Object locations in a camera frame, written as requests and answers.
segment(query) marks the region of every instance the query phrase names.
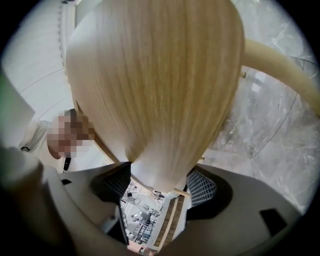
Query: black strap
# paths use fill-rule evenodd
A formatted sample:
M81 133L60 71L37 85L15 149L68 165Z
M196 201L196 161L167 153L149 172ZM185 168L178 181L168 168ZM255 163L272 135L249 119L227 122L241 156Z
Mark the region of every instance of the black strap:
M22 151L26 151L26 152L29 152L29 151L30 151L30 149L27 148L26 146L23 146L23 147L21 148L21 150L22 150Z
M70 165L70 162L71 162L71 158L70 157L67 157L64 161L64 167L63 167L63 170L67 171L68 168L69 168L69 165Z

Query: black mesh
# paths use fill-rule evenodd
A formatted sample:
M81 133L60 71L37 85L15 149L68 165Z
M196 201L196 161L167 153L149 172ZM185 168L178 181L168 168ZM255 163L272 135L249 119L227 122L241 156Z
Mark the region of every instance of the black mesh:
M130 179L130 163L125 162L106 173L94 177L90 188L102 201L120 204L120 199L126 192Z
M207 202L216 194L216 184L196 170L191 171L186 182L191 194L192 207Z

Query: curved wooden arm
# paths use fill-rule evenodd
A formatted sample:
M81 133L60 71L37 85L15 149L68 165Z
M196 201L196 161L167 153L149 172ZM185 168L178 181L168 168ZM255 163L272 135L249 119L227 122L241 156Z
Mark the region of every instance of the curved wooden arm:
M243 65L290 86L320 116L320 92L306 74L284 55L262 43L246 39Z

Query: black plastic part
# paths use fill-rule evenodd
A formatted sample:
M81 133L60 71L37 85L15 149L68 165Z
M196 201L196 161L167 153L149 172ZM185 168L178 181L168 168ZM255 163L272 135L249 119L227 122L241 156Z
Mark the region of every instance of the black plastic part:
M124 162L114 169L94 177L90 183L91 191L103 202L112 202L117 204L120 209L120 200L126 192L131 180L131 163ZM116 224L107 233L108 236L128 245L125 226L122 216L119 217Z
M186 212L186 220L203 220L212 219L221 213L231 202L233 197L233 190L228 182L223 178L208 172L199 166L195 166L191 172L197 171L208 179L212 180L217 189L214 197L208 201L190 208Z
M123 219L120 216L119 220L114 224L111 230L107 233L108 236L118 240L119 242L129 245L128 237L126 236Z
M103 202L120 205L131 179L131 163L124 162L114 169L94 177L90 183L91 191Z
M280 216L276 209L261 210L259 213L272 237L287 226L287 223Z
M72 183L71 180L69 180L67 178L62 179L61 181L62 181L63 185L68 185L68 184Z

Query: wooden beam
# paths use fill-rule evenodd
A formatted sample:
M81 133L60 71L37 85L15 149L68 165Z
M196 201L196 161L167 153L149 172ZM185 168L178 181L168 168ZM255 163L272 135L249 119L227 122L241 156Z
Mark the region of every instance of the wooden beam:
M180 189L177 189L177 188L174 188L172 191L173 191L173 192L176 192L176 193L179 194L179 195L188 197L188 198L191 197L191 195L190 195L189 193L187 193L187 192L185 192L185 191L182 191L182 190L180 190Z
M72 95L72 99L73 99L74 109L77 112L77 115L87 118L87 116L83 113L82 109L80 108L77 100L75 99L75 95ZM116 158L116 156L109 150L109 148L106 147L106 145L102 142L102 140L97 135L97 133L95 131L93 132L94 132L93 137L94 137L95 145L106 155L106 157L110 158L114 163L119 163L118 158Z
M176 212L176 209L177 209L178 201L179 201L179 197L176 197L175 200L174 200L174 205L173 205L173 209L172 209L172 212L171 212L171 215L170 215L170 219L168 221L168 225L166 226L166 229L164 231L163 237L162 237L160 245L159 245L159 251L161 250L162 246L164 246L164 243L166 241L167 235L168 235L170 227L171 227L171 223L172 223L172 221L174 219L174 216L175 216L175 212Z

